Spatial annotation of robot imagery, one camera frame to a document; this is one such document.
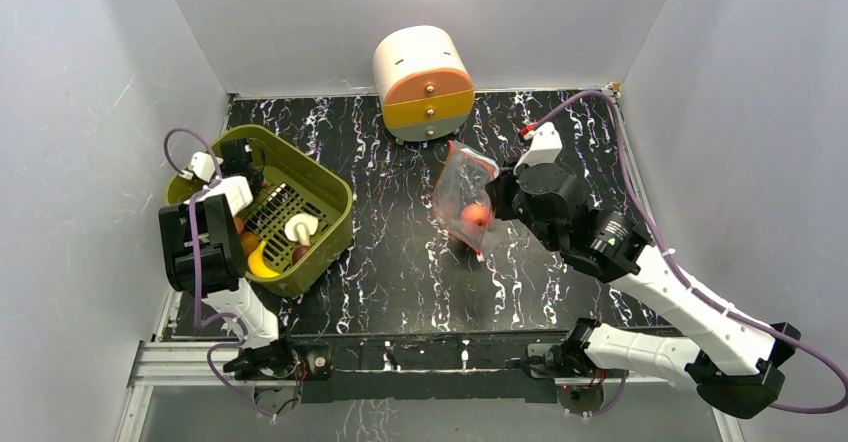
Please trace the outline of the peach toy fruit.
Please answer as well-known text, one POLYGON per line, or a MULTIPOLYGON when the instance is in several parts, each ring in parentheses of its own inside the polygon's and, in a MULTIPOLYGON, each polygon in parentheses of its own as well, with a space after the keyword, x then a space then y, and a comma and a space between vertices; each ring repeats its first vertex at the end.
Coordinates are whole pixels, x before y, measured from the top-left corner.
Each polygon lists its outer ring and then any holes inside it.
POLYGON ((472 203, 461 211, 460 220, 472 227, 486 228, 491 224, 493 217, 489 207, 472 203))

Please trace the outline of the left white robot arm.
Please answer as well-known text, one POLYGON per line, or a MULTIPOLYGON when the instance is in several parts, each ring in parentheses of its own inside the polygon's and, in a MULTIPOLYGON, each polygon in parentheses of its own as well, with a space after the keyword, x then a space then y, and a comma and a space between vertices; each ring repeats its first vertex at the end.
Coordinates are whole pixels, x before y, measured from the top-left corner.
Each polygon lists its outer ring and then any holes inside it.
POLYGON ((247 279, 248 255, 237 222, 263 181, 246 138, 205 144, 176 169, 196 183, 182 202, 158 212, 167 280, 194 301, 194 324, 205 329, 220 322, 234 336, 237 355, 223 370, 239 380, 284 379, 297 369, 299 353, 285 342, 279 318, 259 299, 247 279))

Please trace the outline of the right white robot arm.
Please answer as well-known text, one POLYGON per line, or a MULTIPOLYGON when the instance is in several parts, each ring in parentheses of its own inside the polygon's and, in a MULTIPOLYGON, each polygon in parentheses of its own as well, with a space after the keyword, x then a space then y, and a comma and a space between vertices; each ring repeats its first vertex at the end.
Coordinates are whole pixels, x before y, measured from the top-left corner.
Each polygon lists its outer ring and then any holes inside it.
POLYGON ((521 360, 541 377, 622 370, 693 389, 713 408, 751 419, 775 403, 794 350, 787 323, 757 328, 733 320, 703 285, 681 284, 648 231, 614 210, 593 208, 576 177, 554 163, 497 171, 485 186, 495 218, 523 223, 575 271, 647 305, 676 330, 673 337, 617 329, 581 318, 558 346, 521 360))

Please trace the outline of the clear zip bag orange zipper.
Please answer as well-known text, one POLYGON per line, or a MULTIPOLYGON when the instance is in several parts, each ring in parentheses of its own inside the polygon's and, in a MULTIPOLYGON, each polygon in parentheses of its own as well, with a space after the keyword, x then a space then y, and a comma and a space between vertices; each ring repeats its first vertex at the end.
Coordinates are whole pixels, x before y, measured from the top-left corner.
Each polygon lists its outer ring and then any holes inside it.
POLYGON ((496 225, 486 186, 500 175, 498 164, 472 147, 451 140, 448 156, 434 186, 432 207, 439 225, 461 241, 479 262, 496 245, 496 225), (491 210, 493 220, 486 228, 472 227, 460 220, 461 211, 479 203, 491 210))

